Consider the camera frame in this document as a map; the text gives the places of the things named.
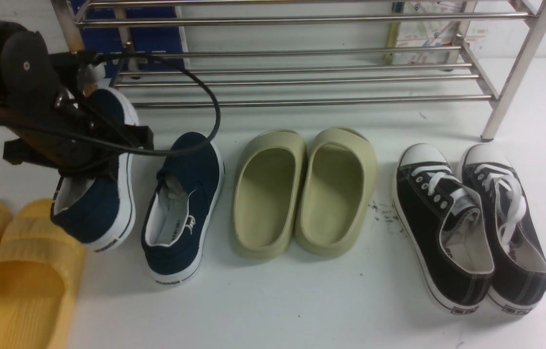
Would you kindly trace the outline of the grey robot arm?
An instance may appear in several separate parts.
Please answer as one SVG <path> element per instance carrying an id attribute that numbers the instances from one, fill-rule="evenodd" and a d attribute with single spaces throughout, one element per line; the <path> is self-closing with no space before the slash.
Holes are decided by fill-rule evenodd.
<path id="1" fill-rule="evenodd" d="M 40 33 L 0 21 L 0 126 L 17 135 L 5 161 L 115 177 L 122 153 L 153 149 L 149 127 L 117 121 L 82 92 L 80 76 L 99 62 L 86 49 L 51 54 Z"/>

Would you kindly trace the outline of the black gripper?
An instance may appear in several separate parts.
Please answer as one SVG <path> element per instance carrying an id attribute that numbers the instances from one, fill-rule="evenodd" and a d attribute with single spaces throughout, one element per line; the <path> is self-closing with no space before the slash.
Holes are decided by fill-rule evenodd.
<path id="1" fill-rule="evenodd" d="M 17 136 L 5 142 L 3 159 L 62 175 L 115 176 L 119 155 L 153 150 L 149 127 L 119 124 L 78 88 L 77 73 L 103 58 L 95 51 L 0 51 L 0 127 Z"/>

